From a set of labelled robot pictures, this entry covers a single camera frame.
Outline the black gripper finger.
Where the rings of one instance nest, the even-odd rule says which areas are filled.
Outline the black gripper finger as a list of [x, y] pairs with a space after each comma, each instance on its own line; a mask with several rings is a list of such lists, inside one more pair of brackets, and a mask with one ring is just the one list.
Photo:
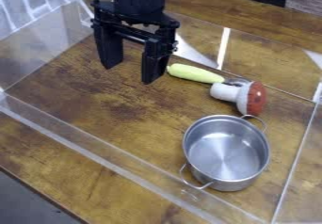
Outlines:
[[106, 69], [114, 68], [123, 61], [123, 40], [114, 30], [94, 25], [96, 50]]
[[142, 82], [151, 84], [165, 73], [171, 52], [159, 41], [147, 41], [142, 53]]

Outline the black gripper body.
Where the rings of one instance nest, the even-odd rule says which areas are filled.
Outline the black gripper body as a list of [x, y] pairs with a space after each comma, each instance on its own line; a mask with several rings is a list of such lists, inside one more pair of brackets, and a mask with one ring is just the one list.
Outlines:
[[181, 23], [165, 13], [157, 12], [143, 15], [124, 15], [115, 12], [112, 2], [94, 0], [95, 17], [94, 25], [110, 28], [122, 36], [122, 40], [131, 40], [145, 45], [150, 40], [159, 41], [174, 53], [178, 50], [175, 40], [177, 29]]

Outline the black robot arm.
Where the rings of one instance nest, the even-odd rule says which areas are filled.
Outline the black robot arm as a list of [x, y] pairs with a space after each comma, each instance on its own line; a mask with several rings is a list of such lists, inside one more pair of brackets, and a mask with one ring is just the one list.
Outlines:
[[100, 63], [106, 69], [123, 61], [123, 41], [143, 45], [140, 81], [153, 83], [178, 50], [181, 22], [163, 13], [165, 0], [94, 0], [91, 19]]

